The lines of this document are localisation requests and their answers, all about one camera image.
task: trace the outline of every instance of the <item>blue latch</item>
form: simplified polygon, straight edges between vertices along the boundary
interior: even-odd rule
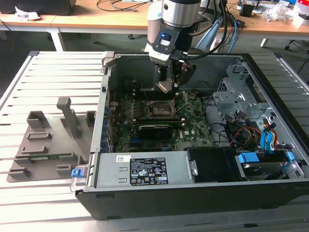
[[[288,151],[286,153],[286,156],[288,157],[290,163],[292,163],[293,160],[295,160],[295,156],[293,155],[293,153],[291,151]]]
[[[274,151],[271,150],[271,146],[270,146],[272,139],[273,139],[272,133],[269,133],[266,130],[264,130],[262,135],[261,135],[260,145],[261,145],[261,148],[265,148],[265,150],[268,151],[270,154],[274,153]]]
[[[288,151],[286,153],[286,156],[289,160],[289,163],[283,167],[283,170],[286,170],[288,168],[288,166],[295,160],[295,156],[293,155],[293,153],[291,151]]]
[[[71,177],[72,178],[83,178],[84,177],[84,169],[83,168],[75,168],[75,169],[73,169]]]
[[[254,152],[243,152],[238,155],[240,163],[258,163],[260,162],[257,154]]]

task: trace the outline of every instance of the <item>blue tab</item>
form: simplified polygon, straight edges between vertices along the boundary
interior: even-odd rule
[[[84,169],[80,169],[80,168],[75,168],[72,170],[71,173],[71,177],[72,178],[83,178],[84,177]]]
[[[265,147],[265,138],[266,138],[266,131],[264,131],[261,135],[261,142],[260,142],[261,148]]]
[[[286,156],[288,157],[289,162],[292,162],[293,160],[295,160],[295,156],[293,155],[291,151],[287,152]]]
[[[258,163],[260,162],[257,154],[254,152],[244,152],[238,155],[240,163]]]
[[[266,140],[266,145],[265,145],[265,150],[268,151],[270,154],[273,154],[274,151],[270,149],[270,144],[271,144],[271,141],[272,141],[272,133],[268,133],[268,136],[267,136],[267,140]]]

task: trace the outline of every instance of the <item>white sticker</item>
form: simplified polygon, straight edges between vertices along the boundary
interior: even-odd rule
[[[117,156],[116,162],[130,162],[131,156]]]

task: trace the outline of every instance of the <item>plastic bag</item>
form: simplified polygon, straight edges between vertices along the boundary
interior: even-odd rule
[[[278,3],[272,9],[263,12],[263,17],[268,21],[282,20],[286,22],[284,15],[289,11],[282,3]]]

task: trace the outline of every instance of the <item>white paper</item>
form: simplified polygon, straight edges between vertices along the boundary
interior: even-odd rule
[[[116,162],[130,162],[131,156],[117,156]]]
[[[25,12],[25,11],[19,10],[17,7],[15,7],[15,9],[16,9],[15,15],[21,20],[28,21],[28,20],[36,20],[36,19],[41,18],[38,16],[36,12]]]

